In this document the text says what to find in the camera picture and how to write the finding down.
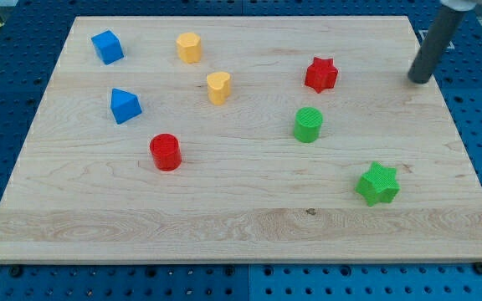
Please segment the white rod mount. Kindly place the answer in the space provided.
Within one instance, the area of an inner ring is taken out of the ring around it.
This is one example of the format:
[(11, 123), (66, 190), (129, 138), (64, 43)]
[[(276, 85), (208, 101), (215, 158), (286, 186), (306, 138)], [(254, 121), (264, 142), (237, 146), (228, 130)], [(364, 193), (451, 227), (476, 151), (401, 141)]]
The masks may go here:
[(482, 0), (440, 0), (440, 3), (455, 11), (470, 11), (477, 5), (482, 6)]

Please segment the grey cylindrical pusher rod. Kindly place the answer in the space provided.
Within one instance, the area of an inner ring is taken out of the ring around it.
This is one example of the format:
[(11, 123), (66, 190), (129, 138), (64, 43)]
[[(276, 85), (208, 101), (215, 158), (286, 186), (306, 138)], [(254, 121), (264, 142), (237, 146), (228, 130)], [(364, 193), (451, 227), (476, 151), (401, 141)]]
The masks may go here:
[(441, 6), (408, 71), (411, 82), (426, 84), (430, 80), (464, 15), (465, 11)]

